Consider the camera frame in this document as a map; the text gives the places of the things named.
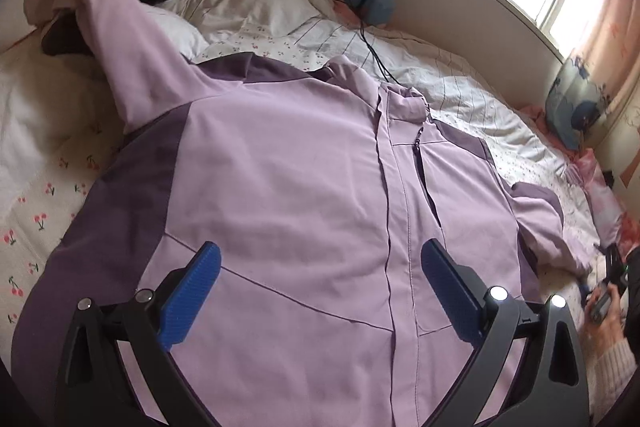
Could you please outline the person's right hand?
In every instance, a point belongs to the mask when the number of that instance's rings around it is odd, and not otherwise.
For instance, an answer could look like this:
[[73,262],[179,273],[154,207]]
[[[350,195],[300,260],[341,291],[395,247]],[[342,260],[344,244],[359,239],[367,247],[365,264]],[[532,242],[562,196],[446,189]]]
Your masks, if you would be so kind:
[[[591,320],[591,310],[602,294],[610,296],[610,307],[602,322],[596,323]],[[608,284],[607,291],[597,287],[587,301],[585,314],[587,334],[591,339],[594,352],[596,352],[598,358],[601,358],[608,349],[614,347],[616,343],[624,338],[622,320],[620,319],[620,294],[617,287],[613,284]]]

